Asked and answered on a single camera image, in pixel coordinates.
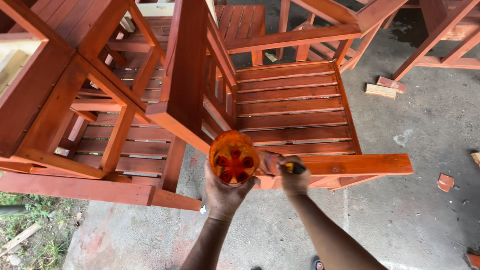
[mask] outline wet floor patch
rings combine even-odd
[[[400,9],[389,26],[391,39],[418,48],[428,37],[421,9]]]

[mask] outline hand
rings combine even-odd
[[[258,178],[253,176],[241,186],[232,187],[222,184],[212,171],[208,159],[205,161],[205,178],[207,181],[208,201],[210,203],[210,214],[208,217],[221,221],[232,220],[243,199],[258,181]]]
[[[278,167],[282,174],[282,184],[285,194],[287,194],[287,197],[307,195],[308,184],[310,183],[312,172],[307,169],[302,174],[291,173],[284,166],[289,162],[295,162],[304,165],[303,161],[298,156],[285,157],[279,162]]]

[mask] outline wooden chair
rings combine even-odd
[[[150,124],[144,112],[144,89],[158,62],[164,65],[164,51],[132,0],[95,3],[84,9],[83,16],[77,5],[70,6],[71,11],[66,13],[73,17],[66,16],[62,21],[70,22],[67,43],[58,34],[58,28],[54,31],[26,6],[16,0],[0,0],[2,11],[42,40],[41,47],[0,98],[0,111],[5,112],[0,118],[5,124],[0,132],[0,168],[9,171],[0,179],[0,190],[199,210],[199,200],[175,194],[185,142]],[[130,87],[104,63],[107,55],[120,65],[125,62],[107,42],[122,31],[118,25],[127,11],[149,44],[148,57]],[[55,14],[46,21],[51,22]],[[92,85],[101,90],[92,89]],[[84,98],[81,92],[88,91],[96,91],[103,95],[102,99]],[[38,100],[22,103],[28,95]],[[119,113],[96,115],[97,111]],[[88,122],[101,126],[89,126]],[[132,128],[140,123],[155,129]],[[127,139],[161,139],[169,143],[152,145]],[[64,150],[57,152],[58,146]],[[79,155],[91,152],[103,155]],[[150,155],[167,159],[145,157]],[[125,172],[149,175],[131,177]],[[154,175],[162,178],[146,177]]]
[[[392,75],[392,79],[400,80],[414,66],[480,69],[480,59],[462,58],[480,42],[478,3],[478,0],[421,0],[429,36]],[[444,57],[426,56],[442,39],[462,42]]]
[[[300,155],[313,174],[310,187],[333,190],[413,173],[407,154],[361,154],[335,60],[235,70],[228,56],[356,38],[361,31],[355,24],[224,42],[205,3],[175,4],[171,29],[178,32],[170,32],[161,101],[147,107],[152,121],[205,154],[221,132],[244,131],[258,150]],[[216,82],[216,68],[223,84]],[[263,178],[257,188],[280,187],[279,179]]]
[[[315,16],[321,17],[332,25],[358,24],[360,26],[360,37],[363,37],[363,40],[356,50],[350,48],[353,39],[317,42],[295,48],[295,61],[333,58],[337,59],[340,72],[347,68],[352,70],[355,67],[382,22],[407,2],[407,0],[374,0],[368,2],[360,11],[354,12],[332,0],[282,0],[278,28],[280,33],[287,30],[290,1],[309,11],[307,21],[294,28],[293,31],[315,28],[312,25]],[[282,56],[283,48],[279,48],[276,57],[281,59]]]

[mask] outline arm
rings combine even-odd
[[[238,207],[257,181],[252,177],[239,187],[224,185],[205,162],[206,189],[210,213],[180,270],[214,270],[223,241]]]
[[[287,157],[281,164],[287,162],[303,164],[297,156]],[[298,212],[326,269],[386,270],[308,197],[310,170],[302,174],[292,174],[284,166],[280,166],[280,170],[288,200]]]

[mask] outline concrete floor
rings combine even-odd
[[[340,2],[353,10],[361,7],[354,0]],[[228,3],[265,4],[266,31],[277,31],[280,0]],[[410,44],[417,46],[425,39],[421,15],[415,18],[415,11],[404,11],[389,29],[379,31],[357,67],[342,78],[363,153],[408,153],[415,174],[336,192],[313,189],[309,194],[391,270],[466,270],[467,247],[480,248],[480,171],[470,156],[480,148],[480,72],[414,67],[401,80],[408,85],[406,93],[395,100],[365,94],[366,83],[375,83],[380,75],[389,77],[415,50]],[[306,15],[292,4],[289,29]],[[429,55],[445,55],[456,44],[440,42]],[[286,52],[282,61],[293,57],[292,50]],[[479,58],[479,48],[466,57]],[[248,56],[236,57],[235,62],[247,65]],[[201,198],[208,211],[204,159],[187,146],[178,193]],[[440,173],[453,176],[459,189],[440,190]],[[193,211],[94,201],[85,215],[65,270],[179,269],[207,218]],[[310,238],[283,191],[252,190],[233,220],[218,269],[306,270],[314,256]]]

